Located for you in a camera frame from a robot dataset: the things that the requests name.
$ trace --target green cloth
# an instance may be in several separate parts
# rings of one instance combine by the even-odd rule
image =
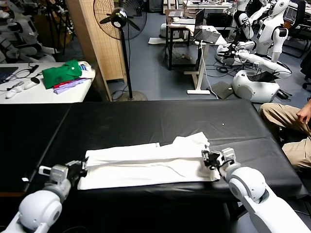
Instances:
[[[78,79],[82,75],[77,60],[71,60],[61,67],[52,67],[42,71],[45,88],[49,89],[56,84]]]

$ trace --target fan base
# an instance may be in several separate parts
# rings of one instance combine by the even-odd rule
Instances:
[[[147,101],[147,96],[139,91],[133,91],[133,98],[130,99],[129,92],[125,92],[119,99],[117,99],[117,102],[123,102],[123,101]]]

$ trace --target person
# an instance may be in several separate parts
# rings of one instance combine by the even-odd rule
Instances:
[[[302,109],[278,103],[264,103],[259,113],[274,135],[279,127],[298,130],[306,135],[300,142],[284,144],[282,149],[295,169],[311,168],[311,100]]]

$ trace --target table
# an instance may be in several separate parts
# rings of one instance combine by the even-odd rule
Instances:
[[[194,25],[188,26],[188,29],[191,32],[193,32],[194,31]],[[202,29],[211,30],[212,32],[218,32],[213,26],[203,26]],[[210,91],[208,91],[208,90],[201,90],[203,75],[204,75],[204,71],[206,68],[204,66],[204,63],[207,64],[206,62],[203,62],[203,59],[204,59],[204,61],[207,61],[208,51],[209,51],[210,45],[225,45],[225,44],[227,44],[227,42],[225,41],[225,39],[221,35],[215,44],[210,44],[210,43],[203,43],[203,44],[204,44],[203,54],[201,56],[199,56],[199,59],[200,59],[199,70],[198,71],[185,71],[184,72],[184,74],[189,74],[192,76],[193,83],[194,83],[195,89],[194,90],[187,90],[187,93],[189,95],[191,95],[191,94],[209,95],[210,94]]]
[[[86,150],[153,142],[166,145],[176,136],[203,132],[211,142],[211,150],[234,148],[237,161],[262,172],[280,197],[307,194],[280,146],[247,100],[75,103],[61,125],[41,165],[82,159]],[[28,191],[41,188],[38,185],[43,184],[44,178],[35,176]],[[143,205],[161,200],[214,199],[235,203],[224,180],[80,190],[75,197],[83,205],[100,208],[108,202]]]
[[[225,11],[229,7],[232,6],[232,3],[225,2],[223,4],[197,4],[192,3],[192,0],[183,0],[183,6],[186,9],[196,10],[196,9],[207,9],[207,11],[210,10],[223,10]]]
[[[64,63],[31,63],[31,66],[39,65],[37,70],[30,75],[29,77],[34,77],[36,74],[40,73],[44,69],[48,69],[51,67],[60,67]],[[14,73],[19,72],[22,69],[29,68],[28,63],[16,63],[16,64],[0,64],[1,67],[18,67],[18,70]],[[23,77],[27,75],[28,72],[21,72],[17,76]],[[12,103],[74,103],[74,102],[82,102],[85,98],[93,79],[89,79],[84,81],[83,83],[67,90],[59,95],[53,92],[53,89],[46,89],[43,83],[43,76],[38,76],[40,79],[40,84],[34,86],[28,90],[23,90],[20,93],[17,93],[10,99],[5,98],[6,92],[0,92],[0,103],[1,104],[12,104]],[[14,84],[20,81],[28,81],[29,78],[18,79],[16,81],[11,81],[7,83],[0,84],[0,90],[5,90],[8,87],[12,87]]]
[[[169,17],[169,14],[171,11],[184,11],[184,10],[165,10],[165,17],[166,17],[166,39],[165,39],[165,56],[166,56],[166,48],[169,49],[169,70],[172,68],[178,68],[178,67],[195,67],[196,64],[172,64],[172,58],[173,58],[173,33],[174,31],[188,31],[187,24],[174,24],[173,18]],[[184,11],[184,17],[193,17],[195,18],[196,14],[190,14],[189,10]],[[190,33],[188,33],[188,40],[187,40],[187,46],[190,45]]]
[[[71,104],[2,104],[0,197],[23,196]]]

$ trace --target folded white shirt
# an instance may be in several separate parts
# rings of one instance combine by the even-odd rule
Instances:
[[[88,150],[87,176],[78,189],[128,187],[160,183],[215,181],[216,170],[204,166],[201,150],[209,146],[203,133],[158,143]]]

